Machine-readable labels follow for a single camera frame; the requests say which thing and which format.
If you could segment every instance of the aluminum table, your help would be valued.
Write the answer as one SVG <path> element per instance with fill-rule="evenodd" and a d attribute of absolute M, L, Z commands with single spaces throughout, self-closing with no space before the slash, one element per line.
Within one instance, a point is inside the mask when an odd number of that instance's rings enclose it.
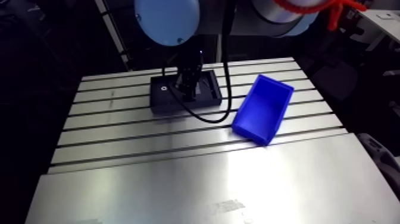
<path fill-rule="evenodd" d="M 258 73 L 295 88 L 268 147 L 231 133 L 235 112 L 217 125 L 153 116 L 158 69 L 85 77 L 26 224 L 400 223 L 389 185 L 293 58 L 229 66 L 234 110 Z M 205 68 L 226 97 L 221 64 Z"/>
<path fill-rule="evenodd" d="M 43 175 L 26 224 L 400 223 L 355 135 Z"/>
<path fill-rule="evenodd" d="M 149 83 L 161 69 L 84 77 L 70 110 L 49 173 L 71 172 L 253 147 L 232 134 L 230 124 L 258 74 L 295 88 L 285 119 L 271 144 L 347 133 L 293 58 L 231 62 L 230 116 L 208 124 L 186 112 L 154 116 Z M 214 69 L 225 99 L 220 107 L 195 110 L 209 119 L 223 115 L 227 91 L 222 63 Z M 173 74 L 176 68 L 167 68 Z"/>

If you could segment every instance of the black cable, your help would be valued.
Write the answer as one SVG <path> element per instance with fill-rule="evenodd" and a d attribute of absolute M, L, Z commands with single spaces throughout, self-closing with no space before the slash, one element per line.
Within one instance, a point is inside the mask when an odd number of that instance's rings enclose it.
<path fill-rule="evenodd" d="M 228 38 L 228 35 L 232 28 L 233 19 L 235 17 L 235 9 L 236 9 L 236 0 L 227 0 L 226 6 L 225 6 L 225 12 L 224 12 L 223 24 L 222 24 L 222 39 L 221 39 L 221 51 L 222 51 L 221 60 L 222 60 L 223 67 L 224 67 L 226 88 L 228 91 L 228 107 L 224 113 L 224 116 L 218 120 L 208 120 L 203 117 L 200 117 L 199 115 L 195 114 L 191 109 L 189 109 L 181 100 L 178 99 L 178 97 L 172 91 L 172 87 L 168 83 L 165 84 L 168 87 L 167 89 L 169 90 L 169 92 L 171 93 L 173 98 L 190 115 L 196 117 L 197 119 L 201 120 L 202 122 L 214 123 L 214 124 L 221 123 L 229 116 L 230 110 L 232 108 L 232 88 L 230 86 L 230 77 L 229 77 L 229 69 L 228 69 L 227 38 Z M 162 73 L 163 77 L 165 77 L 165 64 L 166 63 L 164 63 L 162 65 L 162 69 L 161 69 L 161 73 Z"/>

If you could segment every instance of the red rope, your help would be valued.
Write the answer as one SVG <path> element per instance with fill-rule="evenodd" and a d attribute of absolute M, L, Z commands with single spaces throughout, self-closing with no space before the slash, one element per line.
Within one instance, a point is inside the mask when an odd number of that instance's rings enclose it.
<path fill-rule="evenodd" d="M 329 24 L 328 24 L 329 30 L 336 30 L 336 28 L 338 27 L 338 21 L 343 11 L 343 5 L 355 8 L 360 11 L 367 10 L 367 7 L 358 2 L 354 2 L 354 0 L 327 0 L 326 2 L 313 7 L 300 7 L 288 2 L 288 0 L 274 0 L 274 1 L 282 8 L 297 14 L 316 13 L 330 7 Z"/>

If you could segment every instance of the black box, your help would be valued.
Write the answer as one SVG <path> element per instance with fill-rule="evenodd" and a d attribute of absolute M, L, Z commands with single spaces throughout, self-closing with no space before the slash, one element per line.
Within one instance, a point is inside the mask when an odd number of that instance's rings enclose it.
<path fill-rule="evenodd" d="M 171 95 L 165 85 L 168 83 L 172 91 L 182 100 L 182 93 L 174 86 L 178 75 L 166 77 L 151 77 L 150 81 L 150 108 L 154 114 L 171 114 L 185 110 Z M 183 102 L 190 109 L 220 105 L 222 96 L 214 71 L 202 71 L 196 87 L 196 100 Z"/>

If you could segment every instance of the blue container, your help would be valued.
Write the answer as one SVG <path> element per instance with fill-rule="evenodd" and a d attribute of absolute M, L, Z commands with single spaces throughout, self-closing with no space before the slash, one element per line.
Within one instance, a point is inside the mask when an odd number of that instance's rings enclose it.
<path fill-rule="evenodd" d="M 258 75 L 236 113 L 232 129 L 259 145 L 268 145 L 278 131 L 293 87 Z"/>

